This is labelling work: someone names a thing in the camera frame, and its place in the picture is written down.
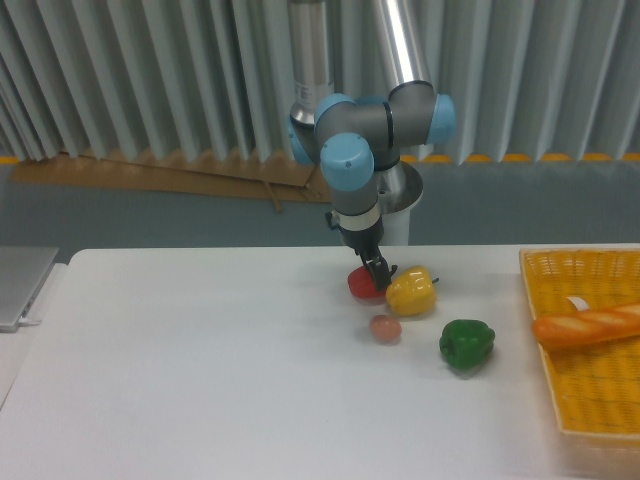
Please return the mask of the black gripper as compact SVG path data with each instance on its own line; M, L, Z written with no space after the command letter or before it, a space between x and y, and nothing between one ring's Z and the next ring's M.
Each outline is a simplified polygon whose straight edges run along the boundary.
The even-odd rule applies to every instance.
M376 291L385 291L390 285L390 269L387 261L381 256L379 244L384 235L381 220L364 230L339 228L343 242L359 256L366 268Z

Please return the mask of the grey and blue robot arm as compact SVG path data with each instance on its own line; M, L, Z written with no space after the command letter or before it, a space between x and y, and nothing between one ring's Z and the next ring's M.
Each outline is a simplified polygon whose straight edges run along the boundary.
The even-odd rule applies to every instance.
M384 219L409 212L423 188L417 172L402 166L400 151L447 142L456 128L455 107L431 83L406 1L372 4L387 97L355 100L335 92L330 6L287 4L296 87L289 142L297 162L320 168L332 203L328 227L340 232L375 289L384 291L395 272L380 251L388 239Z

